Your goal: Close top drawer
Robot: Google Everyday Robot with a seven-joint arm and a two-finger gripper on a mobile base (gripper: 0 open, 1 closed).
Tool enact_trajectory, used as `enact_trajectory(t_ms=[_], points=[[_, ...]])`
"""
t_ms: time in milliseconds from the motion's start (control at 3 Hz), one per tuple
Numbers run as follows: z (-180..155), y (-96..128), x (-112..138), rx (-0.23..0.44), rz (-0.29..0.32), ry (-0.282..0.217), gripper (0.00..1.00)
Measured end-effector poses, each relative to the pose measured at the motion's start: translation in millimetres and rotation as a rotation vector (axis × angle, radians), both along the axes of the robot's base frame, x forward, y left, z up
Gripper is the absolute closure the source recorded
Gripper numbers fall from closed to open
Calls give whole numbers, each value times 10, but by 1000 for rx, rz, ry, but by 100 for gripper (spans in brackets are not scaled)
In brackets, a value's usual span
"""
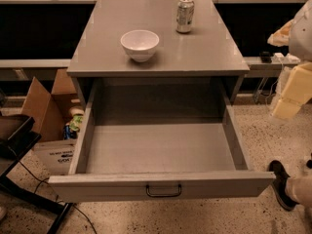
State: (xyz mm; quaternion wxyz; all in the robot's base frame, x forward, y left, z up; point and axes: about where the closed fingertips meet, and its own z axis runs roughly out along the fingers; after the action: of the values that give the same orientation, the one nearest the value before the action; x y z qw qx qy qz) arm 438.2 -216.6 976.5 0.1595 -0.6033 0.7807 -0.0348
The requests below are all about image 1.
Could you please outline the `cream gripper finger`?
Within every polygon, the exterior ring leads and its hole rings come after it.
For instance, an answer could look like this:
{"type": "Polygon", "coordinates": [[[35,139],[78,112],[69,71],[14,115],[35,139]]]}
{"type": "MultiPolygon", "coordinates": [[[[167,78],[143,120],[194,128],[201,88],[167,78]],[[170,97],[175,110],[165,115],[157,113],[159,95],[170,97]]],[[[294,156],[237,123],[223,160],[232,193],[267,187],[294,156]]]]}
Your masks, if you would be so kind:
{"type": "Polygon", "coordinates": [[[269,36],[267,43],[276,47],[288,46],[292,25],[293,20],[291,19],[287,23],[285,23],[280,29],[272,33],[269,36]]]}
{"type": "Polygon", "coordinates": [[[290,120],[312,98],[312,63],[285,67],[278,79],[276,96],[271,102],[271,116],[290,120]]]}

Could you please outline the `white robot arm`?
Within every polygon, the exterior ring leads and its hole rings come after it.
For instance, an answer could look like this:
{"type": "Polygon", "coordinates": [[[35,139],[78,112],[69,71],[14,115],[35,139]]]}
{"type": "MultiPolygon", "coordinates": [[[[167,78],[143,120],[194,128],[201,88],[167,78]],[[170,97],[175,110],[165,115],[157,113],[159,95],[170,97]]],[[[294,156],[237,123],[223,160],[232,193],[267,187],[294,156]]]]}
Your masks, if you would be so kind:
{"type": "Polygon", "coordinates": [[[271,102],[271,115],[291,119],[312,98],[312,0],[308,0],[294,18],[271,34],[270,45],[288,46],[289,53],[300,59],[279,77],[277,95],[271,102]]]}

